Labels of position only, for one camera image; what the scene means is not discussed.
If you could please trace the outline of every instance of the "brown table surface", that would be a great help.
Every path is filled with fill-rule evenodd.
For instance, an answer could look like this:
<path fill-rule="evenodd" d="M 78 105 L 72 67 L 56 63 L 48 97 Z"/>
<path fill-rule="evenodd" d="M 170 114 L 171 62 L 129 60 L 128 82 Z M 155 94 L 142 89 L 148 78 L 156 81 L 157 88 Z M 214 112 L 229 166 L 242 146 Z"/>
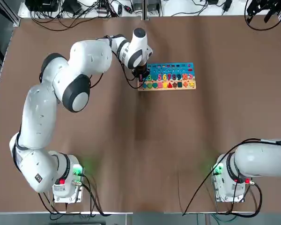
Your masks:
<path fill-rule="evenodd" d="M 197 89 L 138 92 L 114 59 L 82 112 L 58 108 L 47 149 L 76 155 L 95 175 L 104 211 L 180 212 L 178 190 L 185 209 L 220 153 L 249 137 L 281 138 L 281 25 L 256 32 L 241 16 L 116 18 L 52 32 L 22 20 L 0 79 L 0 212 L 44 211 L 8 147 L 43 59 L 53 52 L 68 58 L 72 44 L 84 39 L 118 33 L 130 39 L 136 27 L 146 30 L 154 49 L 149 62 L 194 63 Z M 256 181 L 262 211 L 281 212 L 281 178 Z M 255 211 L 251 199 L 235 210 Z M 221 204 L 219 210 L 228 208 Z M 83 203 L 68 210 L 89 211 L 86 192 Z M 189 212 L 215 210 L 207 182 Z"/>

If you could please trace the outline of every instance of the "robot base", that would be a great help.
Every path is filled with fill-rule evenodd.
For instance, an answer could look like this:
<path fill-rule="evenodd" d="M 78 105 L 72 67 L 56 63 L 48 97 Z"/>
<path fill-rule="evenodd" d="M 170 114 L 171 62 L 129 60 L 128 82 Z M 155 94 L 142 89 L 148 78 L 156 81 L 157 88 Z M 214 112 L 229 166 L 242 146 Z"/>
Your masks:
<path fill-rule="evenodd" d="M 236 186 L 236 180 L 232 180 L 232 178 L 228 174 L 226 159 L 220 163 L 217 168 L 215 168 L 212 175 L 212 184 L 214 186 L 214 195 L 217 202 L 233 202 L 234 190 Z M 234 202 L 243 201 L 245 191 L 245 183 L 238 183 L 236 186 Z"/>
<path fill-rule="evenodd" d="M 84 174 L 83 167 L 79 164 L 78 159 L 73 155 L 68 155 L 70 159 L 70 171 L 64 184 L 54 184 L 52 187 L 55 203 L 81 203 L 83 187 L 79 183 L 83 177 L 77 174 Z"/>

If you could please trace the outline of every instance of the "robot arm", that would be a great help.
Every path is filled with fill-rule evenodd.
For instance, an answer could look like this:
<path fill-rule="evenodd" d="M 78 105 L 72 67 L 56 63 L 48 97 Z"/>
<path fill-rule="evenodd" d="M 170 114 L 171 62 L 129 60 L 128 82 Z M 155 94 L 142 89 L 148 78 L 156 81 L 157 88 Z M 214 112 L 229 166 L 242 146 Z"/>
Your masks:
<path fill-rule="evenodd" d="M 137 28 L 131 43 L 122 35 L 85 40 L 72 46 L 69 61 L 58 53 L 44 60 L 41 84 L 29 90 L 20 132 L 9 143 L 15 165 L 35 191 L 45 192 L 53 186 L 53 193 L 61 198 L 78 192 L 73 185 L 74 168 L 80 166 L 77 158 L 44 148 L 53 135 L 58 102 L 70 112 L 81 111 L 89 101 L 90 76 L 109 69 L 112 52 L 129 69 L 141 68 L 139 73 L 147 71 L 152 49 L 145 31 Z"/>
<path fill-rule="evenodd" d="M 281 176 L 281 141 L 262 142 L 241 144 L 235 152 L 219 156 L 217 163 L 225 158 L 213 173 L 218 202 L 242 201 L 246 178 Z"/>

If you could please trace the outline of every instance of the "floor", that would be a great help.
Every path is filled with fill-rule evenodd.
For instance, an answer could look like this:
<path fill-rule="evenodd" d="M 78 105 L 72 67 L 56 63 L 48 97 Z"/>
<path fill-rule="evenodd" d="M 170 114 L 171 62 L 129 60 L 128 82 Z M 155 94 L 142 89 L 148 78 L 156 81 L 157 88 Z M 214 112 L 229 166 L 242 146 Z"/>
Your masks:
<path fill-rule="evenodd" d="M 222 220 L 228 220 L 231 217 L 220 217 Z M 217 225 L 217 222 L 210 217 L 211 225 Z M 50 221 L 48 214 L 16 214 L 16 215 L 0 215 L 0 225 L 47 225 L 47 224 L 95 224 L 103 225 L 195 225 L 197 224 L 197 216 L 181 214 L 163 214 L 163 213 L 136 213 L 133 215 L 113 215 L 107 218 L 96 216 L 88 220 L 79 216 L 62 217 L 57 221 Z M 198 224 L 205 224 L 204 214 L 198 215 Z M 281 225 L 281 214 L 259 214 L 255 218 L 237 218 L 230 224 L 234 225 Z"/>

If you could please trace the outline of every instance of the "metal frame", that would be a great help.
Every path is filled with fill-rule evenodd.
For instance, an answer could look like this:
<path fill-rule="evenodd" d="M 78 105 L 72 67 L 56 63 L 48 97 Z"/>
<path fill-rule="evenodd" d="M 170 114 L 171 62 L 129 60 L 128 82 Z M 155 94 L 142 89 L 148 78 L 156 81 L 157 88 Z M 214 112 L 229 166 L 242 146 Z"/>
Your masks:
<path fill-rule="evenodd" d="M 149 20 L 148 17 L 148 2 L 147 0 L 142 1 L 142 20 Z"/>
<path fill-rule="evenodd" d="M 18 17 L 17 13 L 15 13 L 4 0 L 0 0 L 0 8 L 6 13 L 9 20 L 14 23 L 14 27 L 18 27 L 20 25 L 20 17 Z"/>

